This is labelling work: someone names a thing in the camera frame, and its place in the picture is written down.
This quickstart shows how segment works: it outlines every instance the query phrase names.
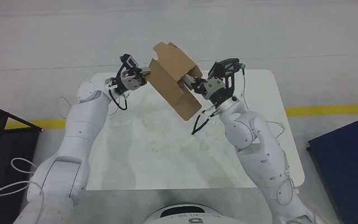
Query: cardboard box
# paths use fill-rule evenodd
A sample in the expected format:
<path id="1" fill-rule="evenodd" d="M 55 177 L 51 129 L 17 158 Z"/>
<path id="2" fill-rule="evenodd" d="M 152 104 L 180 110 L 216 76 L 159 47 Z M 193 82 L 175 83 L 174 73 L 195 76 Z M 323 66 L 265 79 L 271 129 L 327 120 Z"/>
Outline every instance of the cardboard box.
<path id="1" fill-rule="evenodd" d="M 201 78 L 199 67 L 173 43 L 160 42 L 153 48 L 158 60 L 152 59 L 146 79 L 184 120 L 201 109 L 201 104 L 180 80 L 185 74 Z"/>

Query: floor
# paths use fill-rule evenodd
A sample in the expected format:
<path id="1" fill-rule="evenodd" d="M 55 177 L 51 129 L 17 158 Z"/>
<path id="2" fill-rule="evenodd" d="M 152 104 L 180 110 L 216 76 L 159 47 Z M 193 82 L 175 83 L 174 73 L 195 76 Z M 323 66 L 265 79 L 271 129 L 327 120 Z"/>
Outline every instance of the floor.
<path id="1" fill-rule="evenodd" d="M 123 53 L 149 63 L 159 41 L 174 42 L 201 69 L 237 57 L 248 68 L 270 70 L 285 107 L 357 104 L 357 10 L 355 0 L 1 0 L 0 108 L 24 119 L 59 118 L 58 97 L 75 103 L 77 86 L 117 71 Z M 300 195 L 332 224 L 340 220 L 305 147 L 356 120 L 289 118 L 305 171 Z M 35 163 L 56 151 L 63 134 L 41 134 Z M 255 188 L 121 190 L 87 192 L 69 223 L 141 223 L 182 202 L 247 223 L 271 218 Z"/>

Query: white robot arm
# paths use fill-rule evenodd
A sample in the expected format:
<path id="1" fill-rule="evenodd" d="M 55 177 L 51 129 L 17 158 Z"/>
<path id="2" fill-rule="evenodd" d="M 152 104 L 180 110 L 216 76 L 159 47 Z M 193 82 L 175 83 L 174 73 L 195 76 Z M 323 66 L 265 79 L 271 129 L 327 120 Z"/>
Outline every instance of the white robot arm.
<path id="1" fill-rule="evenodd" d="M 245 75 L 245 65 L 239 59 L 231 58 L 216 62 L 207 80 L 195 80 L 187 75 L 184 81 L 216 107 L 211 116 L 219 115 L 223 122 L 227 140 L 234 146 L 246 174 L 261 190 L 270 207 L 272 223 L 324 223 L 302 203 L 294 190 L 286 154 L 267 121 L 233 96 L 234 74 L 240 69 Z"/>
<path id="2" fill-rule="evenodd" d="M 40 189 L 30 184 L 27 191 L 29 204 L 15 223 L 68 222 L 71 209 L 79 203 L 86 190 L 90 174 L 88 157 L 105 123 L 111 100 L 119 106 L 116 98 L 146 84 L 144 76 L 149 73 L 149 68 L 138 68 L 128 54 L 123 55 L 121 61 L 123 66 L 116 77 L 97 82 L 86 81 L 79 86 L 78 104 L 72 106 L 67 116 L 60 148 L 36 169 L 30 179 L 43 189 L 43 206 Z"/>
<path id="3" fill-rule="evenodd" d="M 115 99 L 127 90 L 135 90 L 146 84 L 145 75 L 150 73 L 148 68 L 138 68 L 130 55 L 125 54 L 121 61 L 124 65 L 115 78 L 100 82 L 87 81 L 79 87 L 78 104 L 72 107 L 67 117 L 65 136 L 58 152 L 44 161 L 31 178 L 43 189 L 43 206 L 40 189 L 30 184 L 27 192 L 29 204 L 15 220 L 16 224 L 68 222 L 72 208 L 79 203 L 86 189 L 90 174 L 88 157 L 105 123 L 111 100 L 120 107 Z M 238 59 L 227 59 L 214 64 L 207 80 L 185 76 L 183 81 L 216 107 L 212 116 L 219 115 L 225 125 L 225 135 L 234 146 L 245 172 L 265 197 L 273 223 L 301 223 L 300 219 L 308 223 L 323 223 L 294 191 L 285 153 L 264 118 L 248 110 L 243 102 L 233 96 L 234 74 L 240 69 L 244 69 L 244 65 Z M 260 144 L 252 143 L 256 138 Z M 171 223 L 203 223 L 205 220 L 205 224 L 212 224 L 217 222 L 215 218 L 218 216 L 193 216 L 189 219 L 179 216 Z M 144 223 L 165 223 L 166 218 L 148 219 Z M 221 223 L 238 223 L 228 217 L 220 218 Z"/>

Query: white table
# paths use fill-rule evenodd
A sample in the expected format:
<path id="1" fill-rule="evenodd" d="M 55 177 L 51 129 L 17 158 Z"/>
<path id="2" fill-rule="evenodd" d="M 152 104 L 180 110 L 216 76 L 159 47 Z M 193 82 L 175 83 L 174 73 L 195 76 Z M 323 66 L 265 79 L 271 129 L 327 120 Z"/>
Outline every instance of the white table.
<path id="1" fill-rule="evenodd" d="M 95 78 L 111 76 L 115 73 L 101 73 Z M 240 97 L 242 88 L 243 78 L 237 73 L 236 96 Z M 211 106 L 200 95 L 196 97 L 203 109 Z M 291 177 L 300 186 L 303 169 L 270 71 L 246 70 L 246 101 L 267 120 L 285 124 L 279 142 L 286 152 Z M 209 122 L 192 136 L 196 116 L 182 120 L 150 84 L 130 93 L 128 107 L 107 117 L 93 144 L 87 190 L 255 187 L 225 139 L 221 122 Z M 109 114 L 115 109 L 111 103 Z M 269 125 L 275 134 L 280 133 L 278 125 Z"/>

